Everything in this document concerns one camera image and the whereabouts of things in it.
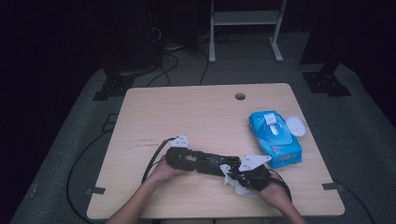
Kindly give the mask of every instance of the dark background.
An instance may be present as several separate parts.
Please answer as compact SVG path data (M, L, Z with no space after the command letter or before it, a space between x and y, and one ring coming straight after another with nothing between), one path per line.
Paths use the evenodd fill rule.
M137 6L134 4L142 1L113 2ZM333 58L344 63L358 74L366 90L395 125L396 111L392 105L396 103L393 13L396 8L390 2L323 0L319 6L318 1L289 0L281 32L311 31L302 63L324 63ZM115 13L128 12L122 14L118 7L105 7L108 3L1 0L2 223L12 218L91 75L108 61L112 61L110 66L135 62L134 52L141 51L123 39L137 31L121 27L122 18L114 17ZM190 27L196 34L208 29L209 1L167 0L154 4L155 7L154 1L146 3L151 14L144 22L163 28L164 36L176 36L188 42L191 37L180 32L183 27ZM217 6L224 7L227 3L218 1ZM262 1L252 0L249 4L241 1L236 9L261 5ZM198 17L186 11L195 12ZM169 15L185 20L174 20ZM152 56L158 49L151 48L148 52L145 61L133 66L152 66L155 63Z

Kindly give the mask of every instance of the blue box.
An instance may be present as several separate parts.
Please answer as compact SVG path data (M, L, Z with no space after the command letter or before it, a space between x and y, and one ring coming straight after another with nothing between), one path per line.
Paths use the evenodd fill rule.
M254 112L249 124L262 154L272 157L267 162L272 168L302 161L302 148L278 113L273 110Z

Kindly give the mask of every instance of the person's left hand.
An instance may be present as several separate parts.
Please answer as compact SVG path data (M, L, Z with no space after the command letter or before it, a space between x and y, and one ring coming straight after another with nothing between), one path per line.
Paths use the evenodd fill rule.
M168 163L166 163L165 156L162 156L160 162L157 163L157 166L155 167L155 169L149 175L148 178L155 179L160 182L165 182L167 180L172 179L176 175L181 175L187 172L188 171L177 170L172 168Z

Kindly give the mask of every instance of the black cable on floor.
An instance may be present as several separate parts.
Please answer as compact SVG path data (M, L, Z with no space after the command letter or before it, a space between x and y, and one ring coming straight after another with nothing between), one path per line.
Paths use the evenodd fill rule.
M369 209L367 208L367 206L364 204L364 202L358 197L358 195L356 193L354 193L347 185L343 184L342 182L340 182L339 180L335 179L332 177L332 180L341 185L346 191L348 191L357 201L358 203L361 205L361 207L363 207L364 211L366 212L367 216L370 218L371 222L373 224L375 224L374 218L372 216L372 214L370 213Z
M153 79L148 83L148 85L147 85L146 87L149 87L149 85L151 85L151 83L152 83L155 79L157 79L158 77L161 77L161 76L163 76L163 75L167 75L167 76L168 76L168 72L172 71L174 68L177 67L177 65L178 65L178 58L177 58L176 56L172 55L172 54L167 54L167 56L170 56L170 57L172 57L172 58L174 58L174 59L176 60L175 65L173 65L169 70L166 70L166 71L162 72L161 74L159 74L158 76L156 76L155 78L153 78Z
M221 44L221 45L231 45L236 42L243 41L244 39L245 39L244 35L240 35L240 36L230 35L230 34L217 35L215 42L216 44Z
M207 67L209 66L209 59L207 58L206 54L205 54L201 49L200 49L199 51L201 51L201 53L204 54L205 60L206 60L205 71L204 71L204 73L203 73L202 76L201 76L201 80L199 81L199 85L201 86L202 81L204 80L204 77L205 77L205 75L206 75Z
M73 212L82 220L84 220L86 223L90 223L93 224L93 222L91 222L88 218L84 217L82 214L79 213L79 211L77 210L77 208L73 205L71 199L70 199L70 194L69 194L69 185L70 185L70 179L71 176L73 174L74 168L76 166L76 164L78 163L78 161L81 159L82 155L84 155L84 153L96 142L98 141L100 138L102 138L105 134L107 133L113 133L113 128L105 130L105 127L108 123L110 124L115 124L115 122L111 122L109 119L111 116L116 116L118 114L108 114L107 119L105 124L102 127L102 133L97 136L95 139L93 139L82 151L81 153L79 153L77 159L74 161L72 168L69 171L69 175L67 177L67 181L66 181L66 198L67 198L67 202L69 203L70 207L72 208Z
M168 75L168 71L165 71L165 69L163 69L163 64L162 63L160 64L160 67L161 67L161 70L163 70L163 72L165 72L166 78L168 79L167 86L172 86L171 78Z

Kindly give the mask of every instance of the black device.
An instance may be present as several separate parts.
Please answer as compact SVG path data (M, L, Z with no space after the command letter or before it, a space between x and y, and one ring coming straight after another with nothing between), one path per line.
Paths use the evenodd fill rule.
M166 162L173 168L178 170L193 171L207 175L224 176L220 170L222 164L231 167L228 176L237 180L240 185L248 189L261 191L265 189L270 182L277 183L282 186L291 200L291 193L288 185L283 178L278 175L281 180L271 177L271 173L264 165L260 165L251 171L239 171L241 160L235 156L220 156L212 153L204 153L195 151L186 147L170 147L165 154Z

